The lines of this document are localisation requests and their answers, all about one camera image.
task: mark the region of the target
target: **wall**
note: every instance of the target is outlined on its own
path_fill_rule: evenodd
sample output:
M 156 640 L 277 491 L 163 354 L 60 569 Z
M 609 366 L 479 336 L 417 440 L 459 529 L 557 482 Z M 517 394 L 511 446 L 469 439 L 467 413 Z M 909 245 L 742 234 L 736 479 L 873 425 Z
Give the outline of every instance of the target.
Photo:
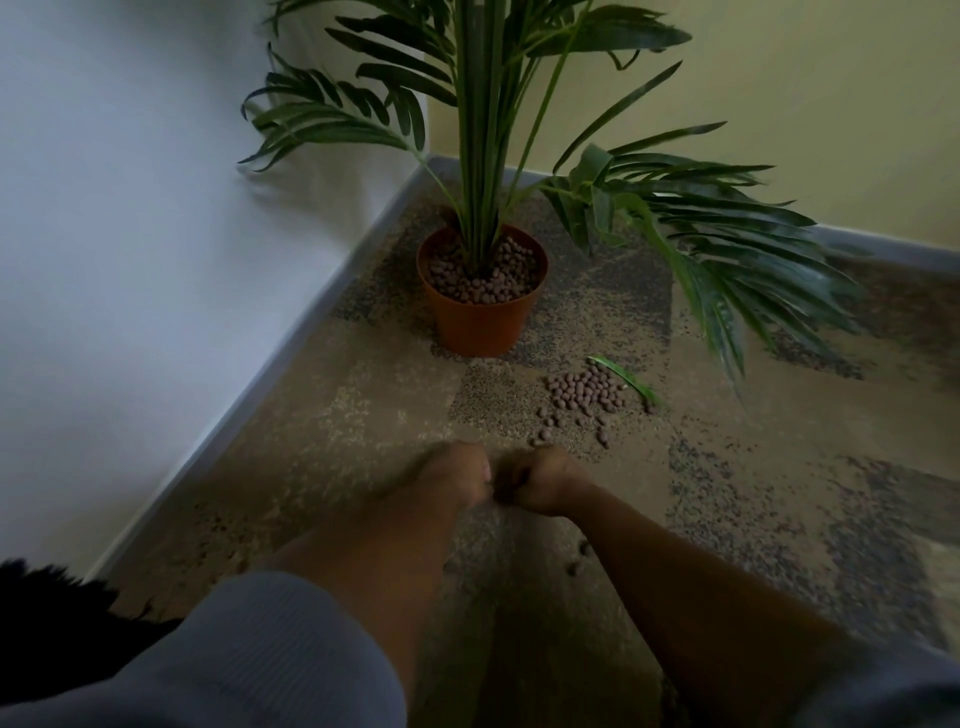
M 0 558 L 95 564 L 415 169 L 359 146 L 236 167 L 265 12 L 0 4 Z M 319 46 L 307 21 L 294 56 Z
M 666 84 L 603 129 L 615 146 L 728 120 L 664 145 L 704 159 L 776 164 L 769 201 L 797 198 L 820 222 L 960 250 L 960 24 L 955 0 L 649 0 L 693 34 L 616 73 L 603 54 L 567 63 L 528 167 L 549 171 L 599 113 L 683 59 Z M 521 111 L 519 161 L 552 64 Z M 457 156 L 452 109 L 432 103 L 431 144 Z

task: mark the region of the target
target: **plant pot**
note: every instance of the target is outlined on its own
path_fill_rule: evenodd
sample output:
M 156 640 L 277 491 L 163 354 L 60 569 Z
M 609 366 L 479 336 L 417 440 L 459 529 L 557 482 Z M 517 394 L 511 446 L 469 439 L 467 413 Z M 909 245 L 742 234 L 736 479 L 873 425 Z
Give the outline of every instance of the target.
M 543 289 L 549 265 L 543 246 L 511 225 L 504 225 L 503 231 L 518 245 L 532 250 L 540 265 L 537 287 L 526 296 L 506 303 L 461 303 L 444 296 L 427 282 L 434 251 L 458 234 L 451 228 L 434 232 L 417 251 L 417 273 L 437 320 L 440 343 L 461 356 L 499 356 L 512 349 Z

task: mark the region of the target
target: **potted plant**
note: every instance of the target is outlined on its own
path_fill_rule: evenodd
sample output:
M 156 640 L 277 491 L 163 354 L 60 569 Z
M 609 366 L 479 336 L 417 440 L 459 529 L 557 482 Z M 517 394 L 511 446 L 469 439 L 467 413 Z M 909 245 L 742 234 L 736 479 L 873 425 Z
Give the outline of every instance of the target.
M 275 0 L 281 19 L 324 0 Z M 361 0 L 374 17 L 337 17 L 326 32 L 370 58 L 356 77 L 382 89 L 335 81 L 297 68 L 276 53 L 276 71 L 244 102 L 245 117 L 265 138 L 244 162 L 267 169 L 301 144 L 360 142 L 409 151 L 425 164 L 424 122 L 414 92 L 456 107 L 460 124 L 461 199 L 439 179 L 452 206 L 451 226 L 428 238 L 418 267 L 442 342 L 466 355 L 497 355 L 520 335 L 546 276 L 547 258 L 531 236 L 505 225 L 519 200 L 540 192 L 573 242 L 624 246 L 639 231 L 670 266 L 689 298 L 709 348 L 727 374 L 742 374 L 743 328 L 771 348 L 771 327 L 822 354 L 818 324 L 855 330 L 837 296 L 852 280 L 831 267 L 811 239 L 814 221 L 750 197 L 755 173 L 768 165 L 734 165 L 651 151 L 657 145 L 712 132 L 724 122 L 677 129 L 603 150 L 590 137 L 669 79 L 680 66 L 638 86 L 587 126 L 557 160 L 553 174 L 518 188 L 520 172 L 571 53 L 607 53 L 622 71 L 642 51 L 659 52 L 690 35 L 661 21 L 662 13 L 593 0 Z M 382 39 L 388 39 L 387 45 Z M 422 56 L 396 48 L 402 45 Z M 621 62 L 617 53 L 630 54 Z M 544 58 L 557 57 L 519 167 L 503 193 L 507 147 L 516 114 Z M 266 110 L 252 100 L 270 95 Z M 579 162 L 564 163 L 578 150 Z

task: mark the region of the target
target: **brown speckled floor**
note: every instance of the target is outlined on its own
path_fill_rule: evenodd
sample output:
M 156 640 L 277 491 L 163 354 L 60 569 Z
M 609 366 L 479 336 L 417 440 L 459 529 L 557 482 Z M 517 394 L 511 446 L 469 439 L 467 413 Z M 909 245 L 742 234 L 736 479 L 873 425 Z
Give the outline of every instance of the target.
M 522 445 L 543 375 L 602 353 L 668 406 L 648 417 L 632 401 L 608 451 L 568 424 L 560 442 L 600 482 L 857 634 L 960 653 L 957 280 L 845 264 L 869 289 L 869 333 L 829 336 L 843 362 L 752 347 L 741 404 L 659 260 L 642 246 L 585 260 L 542 200 L 516 217 L 552 260 L 520 343 L 498 360 L 440 350 L 413 267 L 437 199 L 407 210 L 213 471 L 148 524 L 112 574 L 129 608 L 185 614 L 439 439 Z M 656 662 L 577 543 L 569 523 L 495 506 L 465 518 L 413 725 L 658 723 Z

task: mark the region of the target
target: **person's right arm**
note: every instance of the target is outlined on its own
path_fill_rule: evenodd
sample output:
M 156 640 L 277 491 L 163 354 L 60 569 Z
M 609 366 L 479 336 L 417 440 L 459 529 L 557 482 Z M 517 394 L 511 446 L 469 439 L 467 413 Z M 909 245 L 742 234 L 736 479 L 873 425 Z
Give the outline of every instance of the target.
M 717 725 L 777 720 L 851 639 L 794 598 L 684 541 L 592 482 L 560 448 L 514 471 L 508 499 L 571 519 L 684 700 Z

